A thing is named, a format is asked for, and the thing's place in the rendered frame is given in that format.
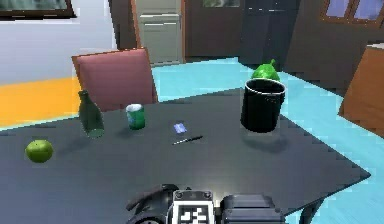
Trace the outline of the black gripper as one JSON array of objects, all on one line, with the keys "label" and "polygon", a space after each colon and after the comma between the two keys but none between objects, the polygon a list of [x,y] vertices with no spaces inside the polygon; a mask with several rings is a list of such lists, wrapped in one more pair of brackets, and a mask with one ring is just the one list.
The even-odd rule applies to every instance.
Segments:
[{"label": "black gripper", "polygon": [[134,210],[126,224],[166,224],[176,190],[175,184],[161,184],[137,195],[126,206],[127,211]]}]

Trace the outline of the black pot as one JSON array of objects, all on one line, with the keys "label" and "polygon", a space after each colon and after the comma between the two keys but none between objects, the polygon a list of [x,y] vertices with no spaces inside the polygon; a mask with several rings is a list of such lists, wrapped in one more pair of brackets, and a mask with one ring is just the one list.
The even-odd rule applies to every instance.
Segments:
[{"label": "black pot", "polygon": [[253,78],[245,83],[240,122],[257,133],[275,129],[285,100],[286,87],[279,81]]}]

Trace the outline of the dark grey table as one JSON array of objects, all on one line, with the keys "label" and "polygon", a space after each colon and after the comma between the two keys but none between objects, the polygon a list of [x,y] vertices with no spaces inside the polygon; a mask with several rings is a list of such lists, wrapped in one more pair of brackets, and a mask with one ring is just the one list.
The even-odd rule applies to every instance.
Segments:
[{"label": "dark grey table", "polygon": [[[127,202],[160,184],[210,190],[216,200],[263,193],[291,214],[368,178],[285,117],[270,133],[244,129],[242,95],[234,89],[148,105],[138,131],[124,112],[107,112],[98,139],[76,118],[0,132],[0,224],[124,224]],[[178,123],[185,133],[176,133]],[[45,163],[26,156],[36,139],[53,146]]]}]

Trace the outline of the black pen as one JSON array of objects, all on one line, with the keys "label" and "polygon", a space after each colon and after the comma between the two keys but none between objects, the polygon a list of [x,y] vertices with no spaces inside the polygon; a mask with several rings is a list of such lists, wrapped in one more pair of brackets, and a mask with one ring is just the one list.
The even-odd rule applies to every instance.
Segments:
[{"label": "black pen", "polygon": [[186,138],[186,139],[174,142],[174,143],[172,143],[172,145],[178,145],[178,144],[182,144],[182,143],[186,143],[186,142],[191,142],[191,141],[199,140],[199,139],[202,139],[202,138],[203,138],[202,135],[191,137],[191,138]]}]

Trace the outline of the green and white can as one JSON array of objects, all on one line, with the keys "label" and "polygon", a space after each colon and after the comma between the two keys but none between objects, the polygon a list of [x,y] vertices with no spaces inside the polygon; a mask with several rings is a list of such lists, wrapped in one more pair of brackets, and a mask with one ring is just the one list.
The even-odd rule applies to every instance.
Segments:
[{"label": "green and white can", "polygon": [[130,104],[126,107],[129,127],[139,130],[145,127],[145,112],[142,104]]}]

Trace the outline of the dark green glass bottle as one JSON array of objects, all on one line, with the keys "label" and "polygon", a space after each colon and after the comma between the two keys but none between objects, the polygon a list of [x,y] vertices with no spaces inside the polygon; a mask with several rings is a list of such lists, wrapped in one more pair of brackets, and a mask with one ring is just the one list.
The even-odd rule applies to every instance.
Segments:
[{"label": "dark green glass bottle", "polygon": [[79,118],[84,132],[89,138],[99,138],[104,134],[104,122],[99,107],[91,100],[87,90],[78,92],[80,98]]}]

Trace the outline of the green apple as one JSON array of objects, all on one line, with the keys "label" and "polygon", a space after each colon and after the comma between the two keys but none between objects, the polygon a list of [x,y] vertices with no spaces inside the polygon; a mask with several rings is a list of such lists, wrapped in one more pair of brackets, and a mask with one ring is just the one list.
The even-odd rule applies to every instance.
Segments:
[{"label": "green apple", "polygon": [[53,155],[53,146],[47,140],[36,139],[25,148],[26,156],[35,163],[45,163]]}]

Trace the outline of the red wooden chair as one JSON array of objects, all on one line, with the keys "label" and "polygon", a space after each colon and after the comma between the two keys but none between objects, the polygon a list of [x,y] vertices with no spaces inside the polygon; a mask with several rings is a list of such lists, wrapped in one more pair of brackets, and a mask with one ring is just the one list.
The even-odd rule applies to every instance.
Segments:
[{"label": "red wooden chair", "polygon": [[78,55],[72,62],[81,89],[102,112],[158,102],[146,48]]}]

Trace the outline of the pale grey cupboard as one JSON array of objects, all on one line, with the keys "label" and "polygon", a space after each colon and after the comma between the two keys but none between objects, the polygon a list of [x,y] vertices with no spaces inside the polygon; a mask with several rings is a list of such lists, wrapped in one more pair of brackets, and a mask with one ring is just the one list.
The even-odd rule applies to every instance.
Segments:
[{"label": "pale grey cupboard", "polygon": [[181,0],[135,0],[140,45],[153,66],[182,62]]}]

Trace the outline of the green garbage bag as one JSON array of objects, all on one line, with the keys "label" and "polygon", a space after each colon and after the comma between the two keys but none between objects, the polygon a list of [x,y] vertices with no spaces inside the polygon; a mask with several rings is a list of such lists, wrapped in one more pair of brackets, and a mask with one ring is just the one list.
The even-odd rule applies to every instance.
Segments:
[{"label": "green garbage bag", "polygon": [[254,70],[251,78],[265,78],[279,81],[280,77],[274,67],[274,64],[274,59],[272,59],[269,63],[261,64]]}]

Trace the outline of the brown wooden door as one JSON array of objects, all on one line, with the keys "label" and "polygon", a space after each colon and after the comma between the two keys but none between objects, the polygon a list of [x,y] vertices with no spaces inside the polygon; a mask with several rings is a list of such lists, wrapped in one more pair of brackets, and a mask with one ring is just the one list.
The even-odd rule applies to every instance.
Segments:
[{"label": "brown wooden door", "polygon": [[204,7],[185,0],[185,51],[192,57],[234,57],[239,53],[244,0],[238,7]]}]

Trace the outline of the dark blue cabinet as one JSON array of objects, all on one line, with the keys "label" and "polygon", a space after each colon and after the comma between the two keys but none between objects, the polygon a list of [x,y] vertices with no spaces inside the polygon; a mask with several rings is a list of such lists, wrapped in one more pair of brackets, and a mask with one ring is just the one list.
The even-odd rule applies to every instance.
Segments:
[{"label": "dark blue cabinet", "polygon": [[286,62],[301,0],[244,0],[239,62],[258,66]]}]

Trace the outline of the dark framed picture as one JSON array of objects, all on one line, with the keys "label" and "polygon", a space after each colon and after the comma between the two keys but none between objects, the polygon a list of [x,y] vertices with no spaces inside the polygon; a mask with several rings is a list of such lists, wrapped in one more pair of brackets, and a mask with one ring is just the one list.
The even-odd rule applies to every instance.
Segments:
[{"label": "dark framed picture", "polygon": [[0,0],[0,18],[75,18],[71,0]]}]

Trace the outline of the brown wooden cabinet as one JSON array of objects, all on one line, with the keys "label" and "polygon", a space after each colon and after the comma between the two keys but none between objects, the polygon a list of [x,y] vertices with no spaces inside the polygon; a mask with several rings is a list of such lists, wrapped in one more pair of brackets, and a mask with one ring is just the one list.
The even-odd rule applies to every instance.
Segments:
[{"label": "brown wooden cabinet", "polygon": [[384,49],[366,47],[338,115],[384,138]]}]

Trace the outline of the brown framed window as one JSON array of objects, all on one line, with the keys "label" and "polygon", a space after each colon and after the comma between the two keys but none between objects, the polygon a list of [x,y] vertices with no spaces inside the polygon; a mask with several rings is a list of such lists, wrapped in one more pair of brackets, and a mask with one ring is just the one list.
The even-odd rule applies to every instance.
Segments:
[{"label": "brown framed window", "polygon": [[381,28],[384,0],[324,0],[320,19],[324,22]]}]

